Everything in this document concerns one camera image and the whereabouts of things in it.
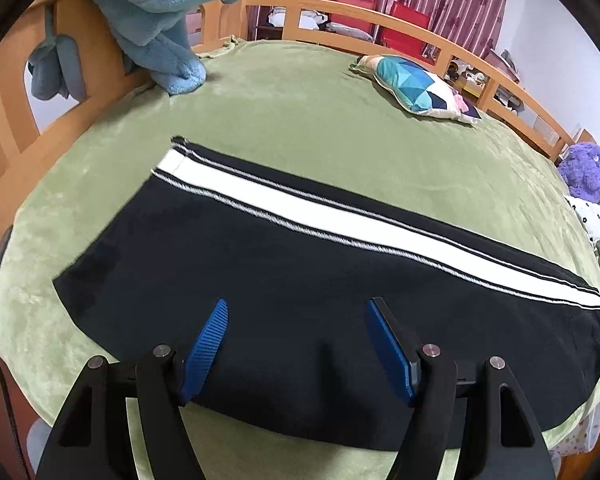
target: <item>geometric patterned pillow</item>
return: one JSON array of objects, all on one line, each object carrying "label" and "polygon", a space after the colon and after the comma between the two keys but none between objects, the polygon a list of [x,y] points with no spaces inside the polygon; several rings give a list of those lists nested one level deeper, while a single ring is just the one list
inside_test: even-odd
[{"label": "geometric patterned pillow", "polygon": [[419,64],[399,56],[363,56],[349,67],[373,77],[412,114],[475,124],[480,114],[471,103],[464,111],[451,87]]}]

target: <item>cord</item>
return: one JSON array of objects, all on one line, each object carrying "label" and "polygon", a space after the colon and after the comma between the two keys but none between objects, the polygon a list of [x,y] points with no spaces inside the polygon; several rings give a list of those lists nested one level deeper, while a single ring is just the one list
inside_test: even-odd
[{"label": "cord", "polygon": [[13,447],[16,450],[18,456],[18,462],[24,475],[25,480],[31,480],[29,469],[27,469],[27,463],[24,460],[24,453],[22,452],[22,446],[20,445],[20,438],[18,437],[18,427],[16,425],[16,417],[13,413],[13,406],[11,405],[11,397],[9,395],[9,388],[7,386],[7,379],[4,377],[2,367],[0,366],[0,389],[2,390],[2,398],[4,399],[4,407],[7,409],[7,417],[9,419],[9,425],[11,427],[11,436],[13,438]]}]

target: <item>metal bolt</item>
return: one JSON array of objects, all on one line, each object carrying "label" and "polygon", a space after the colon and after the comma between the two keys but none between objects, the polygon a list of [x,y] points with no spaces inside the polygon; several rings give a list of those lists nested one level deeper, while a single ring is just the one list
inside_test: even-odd
[{"label": "metal bolt", "polygon": [[440,355],[440,347],[431,343],[424,345],[422,351],[424,355],[428,355],[429,357],[438,357]]},{"label": "metal bolt", "polygon": [[489,359],[489,364],[496,368],[496,370],[502,370],[507,364],[504,362],[502,357],[498,357],[494,355],[491,359]]},{"label": "metal bolt", "polygon": [[91,368],[91,370],[96,370],[100,368],[104,364],[104,357],[101,355],[94,355],[91,359],[87,361],[87,366]]},{"label": "metal bolt", "polygon": [[169,355],[169,352],[171,352],[171,348],[169,345],[158,345],[154,348],[154,355],[156,357],[165,357]]}]

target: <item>green blanket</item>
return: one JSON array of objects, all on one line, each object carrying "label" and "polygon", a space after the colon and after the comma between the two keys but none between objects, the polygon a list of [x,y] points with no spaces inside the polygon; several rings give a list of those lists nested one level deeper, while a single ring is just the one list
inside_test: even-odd
[{"label": "green blanket", "polygon": [[[90,356],[51,280],[87,247],[160,161],[174,135],[415,210],[543,256],[600,290],[600,270],[551,162],[504,124],[405,113],[348,71],[353,56],[285,41],[232,43],[206,56],[206,84],[169,98],[138,90],[103,115],[17,213],[0,270],[0,355],[49,424]],[[600,400],[559,428],[551,447]],[[142,480],[151,478],[129,401]],[[273,434],[190,404],[182,410],[209,480],[384,479],[394,453]],[[441,478],[451,478],[448,452]]]}]

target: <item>purple plush toy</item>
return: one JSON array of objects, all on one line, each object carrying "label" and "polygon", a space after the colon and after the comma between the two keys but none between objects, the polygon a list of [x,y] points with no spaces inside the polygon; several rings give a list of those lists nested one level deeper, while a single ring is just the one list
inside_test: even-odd
[{"label": "purple plush toy", "polygon": [[558,173],[571,196],[597,204],[600,202],[600,146],[595,142],[574,144],[558,166]]}]

